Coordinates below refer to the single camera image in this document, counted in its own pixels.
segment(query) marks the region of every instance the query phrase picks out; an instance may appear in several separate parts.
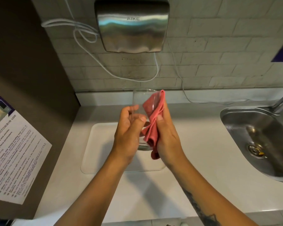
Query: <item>white countertop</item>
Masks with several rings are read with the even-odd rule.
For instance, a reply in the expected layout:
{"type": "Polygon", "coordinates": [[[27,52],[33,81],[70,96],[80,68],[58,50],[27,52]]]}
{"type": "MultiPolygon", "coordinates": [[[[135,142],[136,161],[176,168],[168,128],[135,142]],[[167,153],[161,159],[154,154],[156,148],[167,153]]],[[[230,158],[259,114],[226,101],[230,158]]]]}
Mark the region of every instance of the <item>white countertop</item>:
{"type": "MultiPolygon", "coordinates": [[[[232,106],[262,106],[239,102],[170,104],[170,112],[185,154],[223,196],[245,213],[283,210],[283,183],[257,171],[242,155],[220,119],[232,106]]],[[[53,225],[75,201],[94,175],[80,170],[91,127],[115,122],[123,106],[81,107],[53,170],[34,220],[18,225],[53,225]]],[[[172,173],[124,173],[105,222],[197,216],[172,173]]]]}

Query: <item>stainless steel hand dryer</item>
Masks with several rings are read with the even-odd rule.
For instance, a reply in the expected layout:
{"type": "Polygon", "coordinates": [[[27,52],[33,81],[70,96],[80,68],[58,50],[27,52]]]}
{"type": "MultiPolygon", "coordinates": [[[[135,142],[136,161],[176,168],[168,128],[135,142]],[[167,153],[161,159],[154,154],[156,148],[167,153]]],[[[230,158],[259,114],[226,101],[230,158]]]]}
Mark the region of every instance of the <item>stainless steel hand dryer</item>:
{"type": "Polygon", "coordinates": [[[106,51],[162,50],[170,12],[167,0],[96,0],[94,10],[106,51]]]}

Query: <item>drain strainer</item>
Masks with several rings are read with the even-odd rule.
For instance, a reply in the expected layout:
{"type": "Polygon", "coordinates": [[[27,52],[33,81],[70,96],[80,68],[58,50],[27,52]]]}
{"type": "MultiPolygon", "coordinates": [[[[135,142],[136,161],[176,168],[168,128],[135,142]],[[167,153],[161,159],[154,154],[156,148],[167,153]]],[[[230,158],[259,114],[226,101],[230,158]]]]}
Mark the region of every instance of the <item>drain strainer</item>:
{"type": "Polygon", "coordinates": [[[262,152],[261,147],[259,147],[257,145],[249,144],[247,148],[248,148],[249,152],[256,157],[263,157],[264,156],[264,153],[262,152]]]}

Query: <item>person's left arm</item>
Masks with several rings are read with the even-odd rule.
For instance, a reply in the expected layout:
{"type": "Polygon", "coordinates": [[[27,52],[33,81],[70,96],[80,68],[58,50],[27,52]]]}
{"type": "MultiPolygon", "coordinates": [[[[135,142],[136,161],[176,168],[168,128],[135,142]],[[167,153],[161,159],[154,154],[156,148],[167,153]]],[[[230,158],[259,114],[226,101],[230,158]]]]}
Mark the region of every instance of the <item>person's left arm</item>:
{"type": "Polygon", "coordinates": [[[130,124],[129,113],[136,109],[122,109],[113,147],[104,165],[55,226],[102,224],[121,176],[137,151],[139,134],[146,122],[144,116],[139,116],[130,124]]]}

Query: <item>folded cloth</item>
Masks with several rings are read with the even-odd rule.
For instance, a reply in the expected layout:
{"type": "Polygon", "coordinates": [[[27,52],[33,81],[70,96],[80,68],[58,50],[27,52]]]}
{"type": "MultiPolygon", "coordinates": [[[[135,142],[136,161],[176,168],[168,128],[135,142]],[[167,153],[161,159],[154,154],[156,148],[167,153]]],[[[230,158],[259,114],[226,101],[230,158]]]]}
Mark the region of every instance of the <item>folded cloth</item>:
{"type": "Polygon", "coordinates": [[[150,124],[142,130],[142,134],[144,135],[144,141],[146,141],[148,145],[153,148],[153,151],[151,152],[152,159],[160,158],[157,151],[157,141],[159,139],[159,132],[156,125],[156,118],[159,114],[162,115],[162,111],[164,109],[164,101],[165,91],[161,90],[158,93],[152,94],[151,97],[142,105],[150,121],[150,124]],[[159,94],[160,98],[158,106],[153,111],[154,100],[157,96],[159,96],[159,94]]]}

